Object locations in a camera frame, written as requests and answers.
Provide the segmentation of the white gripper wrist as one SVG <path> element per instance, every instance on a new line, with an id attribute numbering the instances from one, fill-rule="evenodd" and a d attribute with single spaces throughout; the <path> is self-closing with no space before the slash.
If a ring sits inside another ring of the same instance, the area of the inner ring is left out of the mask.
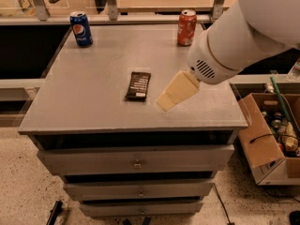
<path id="1" fill-rule="evenodd" d="M 179 71 L 157 98 L 157 105 L 164 112 L 192 97 L 200 90 L 200 82 L 219 84 L 240 72 L 224 66 L 213 54 L 209 41 L 211 28 L 196 38 L 187 52 L 187 66 L 192 72 Z"/>

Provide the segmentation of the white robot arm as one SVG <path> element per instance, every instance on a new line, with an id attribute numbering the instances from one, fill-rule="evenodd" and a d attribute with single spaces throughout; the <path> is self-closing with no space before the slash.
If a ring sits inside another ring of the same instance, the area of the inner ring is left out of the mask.
<path id="1" fill-rule="evenodd" d="M 188 70 L 172 78 L 157 105 L 166 112 L 196 94 L 200 83 L 222 83 L 299 46 L 300 0 L 237 0 L 193 41 Z"/>

